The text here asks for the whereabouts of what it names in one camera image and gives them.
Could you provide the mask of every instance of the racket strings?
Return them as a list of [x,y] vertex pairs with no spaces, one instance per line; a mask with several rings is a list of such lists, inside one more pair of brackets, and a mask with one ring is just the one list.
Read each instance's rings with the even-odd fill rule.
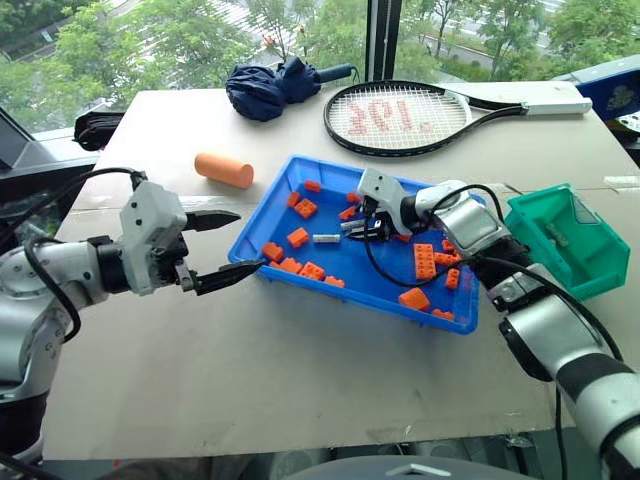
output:
[[439,142],[467,124],[458,99],[406,85],[374,86],[336,99],[329,122],[355,144],[402,150]]

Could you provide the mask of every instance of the glass window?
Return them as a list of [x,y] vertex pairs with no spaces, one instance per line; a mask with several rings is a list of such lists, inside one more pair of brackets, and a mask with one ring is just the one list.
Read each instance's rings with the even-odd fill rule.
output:
[[549,80],[640,52],[638,0],[403,0],[394,77]]
[[364,71],[367,0],[0,0],[0,105],[30,132],[140,90],[222,87],[238,63]]

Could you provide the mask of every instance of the orange cylinder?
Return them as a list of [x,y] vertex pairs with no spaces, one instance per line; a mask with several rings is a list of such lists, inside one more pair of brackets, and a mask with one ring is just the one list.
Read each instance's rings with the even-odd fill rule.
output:
[[234,187],[249,188],[253,183],[251,165],[224,155],[199,153],[196,155],[195,167],[200,175]]

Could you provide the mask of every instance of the navy blue umbrella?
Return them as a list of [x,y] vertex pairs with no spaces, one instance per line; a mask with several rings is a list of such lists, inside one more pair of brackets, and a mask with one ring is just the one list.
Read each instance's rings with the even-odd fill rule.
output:
[[320,90],[320,84],[351,75],[350,64],[317,71],[298,57],[278,70],[252,65],[236,65],[227,80],[227,96],[243,117],[266,122],[282,114],[285,103],[304,102]]

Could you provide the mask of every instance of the teal plastic bin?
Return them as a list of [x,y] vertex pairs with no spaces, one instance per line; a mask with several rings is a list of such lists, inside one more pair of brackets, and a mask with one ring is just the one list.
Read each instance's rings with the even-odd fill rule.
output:
[[624,285],[629,246],[587,207],[569,184],[508,200],[505,223],[579,300]]

